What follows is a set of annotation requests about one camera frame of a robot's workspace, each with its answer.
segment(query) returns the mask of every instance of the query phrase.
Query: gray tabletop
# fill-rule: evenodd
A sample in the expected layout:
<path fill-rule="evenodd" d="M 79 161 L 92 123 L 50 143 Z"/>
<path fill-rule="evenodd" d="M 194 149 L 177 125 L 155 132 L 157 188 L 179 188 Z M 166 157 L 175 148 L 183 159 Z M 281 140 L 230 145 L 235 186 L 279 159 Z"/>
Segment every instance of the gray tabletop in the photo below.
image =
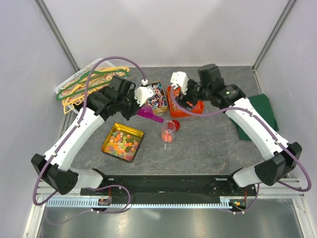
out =
<path fill-rule="evenodd" d="M 197 67 L 144 68 L 148 80 L 161 81 L 166 91 L 175 71 L 183 71 L 198 81 Z M 250 66 L 220 67 L 227 84 L 237 84 L 250 97 L 259 94 Z M 137 85 L 140 76 L 132 69 L 129 78 Z M 205 102 L 204 113 L 216 111 Z M 170 119 L 169 111 L 161 114 Z M 160 137 L 161 124 L 139 116 L 126 121 L 121 114 L 110 117 L 77 154 L 72 167 L 97 168 L 107 175 L 180 175 L 180 174 L 230 174 L 262 160 L 251 141 L 239 140 L 237 131 L 226 115 L 213 117 L 178 118 L 180 130 L 172 143 L 164 143 Z M 113 158 L 101 152 L 101 146 L 114 123 L 121 123 L 142 130 L 145 138 L 133 164 Z"/>

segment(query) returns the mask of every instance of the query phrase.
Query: purple object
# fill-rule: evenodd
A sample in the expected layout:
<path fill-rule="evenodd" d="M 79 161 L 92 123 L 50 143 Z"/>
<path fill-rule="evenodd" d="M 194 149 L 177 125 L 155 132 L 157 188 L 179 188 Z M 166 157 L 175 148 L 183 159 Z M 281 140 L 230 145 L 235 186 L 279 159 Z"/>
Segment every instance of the purple object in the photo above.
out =
<path fill-rule="evenodd" d="M 144 118 L 148 118 L 151 119 L 153 121 L 159 122 L 159 123 L 163 123 L 164 119 L 155 115 L 153 113 L 153 110 L 150 106 L 145 105 L 143 107 L 141 107 L 137 113 L 137 115 L 142 116 Z"/>

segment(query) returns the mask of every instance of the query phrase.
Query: reflective metal surface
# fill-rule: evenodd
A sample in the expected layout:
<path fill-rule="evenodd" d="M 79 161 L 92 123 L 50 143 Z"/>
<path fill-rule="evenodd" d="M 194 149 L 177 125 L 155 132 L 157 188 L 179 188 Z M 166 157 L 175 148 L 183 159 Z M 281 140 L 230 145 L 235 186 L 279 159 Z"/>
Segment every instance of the reflective metal surface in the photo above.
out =
<path fill-rule="evenodd" d="M 49 219 L 56 223 L 85 210 L 46 209 Z M 214 209 L 130 209 L 109 215 L 88 213 L 57 227 L 42 221 L 40 231 L 42 229 L 46 238 L 303 237 L 291 199 L 258 200 L 244 215 Z"/>

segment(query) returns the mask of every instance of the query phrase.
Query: yellow metal tray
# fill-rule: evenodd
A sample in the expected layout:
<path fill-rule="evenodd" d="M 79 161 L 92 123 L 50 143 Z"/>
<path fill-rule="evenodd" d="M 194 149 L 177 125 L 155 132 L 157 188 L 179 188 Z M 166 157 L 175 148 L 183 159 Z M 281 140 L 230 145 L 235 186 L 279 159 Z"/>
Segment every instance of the yellow metal tray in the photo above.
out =
<path fill-rule="evenodd" d="M 119 131 L 120 133 L 123 133 L 123 135 L 121 136 L 120 139 L 122 139 L 122 141 L 120 142 L 118 141 L 111 141 L 113 140 L 113 135 L 115 135 L 114 137 L 116 138 L 116 133 L 117 131 Z M 123 138 L 127 137 L 127 135 L 130 135 L 130 138 L 126 138 L 125 141 L 126 143 L 131 143 L 132 146 L 124 146 L 125 143 Z M 115 123 L 111 129 L 111 131 L 109 132 L 108 136 L 106 137 L 102 147 L 101 147 L 101 151 L 104 152 L 105 154 L 111 155 L 115 158 L 118 159 L 122 159 L 126 162 L 129 163 L 133 163 L 135 160 L 135 157 L 137 156 L 137 153 L 139 151 L 140 148 L 140 144 L 144 139 L 144 132 L 140 131 L 138 129 L 134 129 L 131 128 L 129 126 L 126 125 L 122 125 L 119 123 Z"/>

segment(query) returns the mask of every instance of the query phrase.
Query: rectangular box of markers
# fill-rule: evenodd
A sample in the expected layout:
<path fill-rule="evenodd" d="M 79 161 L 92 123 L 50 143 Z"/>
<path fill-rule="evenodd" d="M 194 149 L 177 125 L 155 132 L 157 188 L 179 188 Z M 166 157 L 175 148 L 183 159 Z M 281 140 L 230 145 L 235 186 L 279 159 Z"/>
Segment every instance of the rectangular box of markers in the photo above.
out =
<path fill-rule="evenodd" d="M 150 106 L 154 114 L 160 114 L 167 112 L 167 98 L 163 89 L 161 81 L 155 81 L 149 83 L 153 90 L 155 91 L 155 96 L 149 99 L 146 104 Z"/>

